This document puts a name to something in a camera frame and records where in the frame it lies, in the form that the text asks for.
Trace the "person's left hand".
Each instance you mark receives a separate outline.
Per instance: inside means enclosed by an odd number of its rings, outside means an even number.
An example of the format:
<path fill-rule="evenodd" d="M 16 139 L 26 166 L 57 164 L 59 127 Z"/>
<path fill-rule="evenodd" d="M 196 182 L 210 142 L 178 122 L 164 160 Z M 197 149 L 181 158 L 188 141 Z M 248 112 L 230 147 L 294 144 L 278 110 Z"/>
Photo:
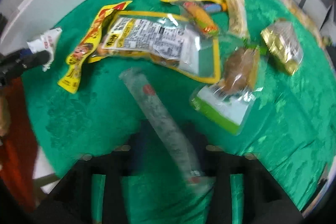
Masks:
<path fill-rule="evenodd" d="M 1 94 L 0 97 L 0 137 L 4 137 L 10 127 L 11 119 L 10 119 L 10 112 L 8 102 L 6 97 Z"/>

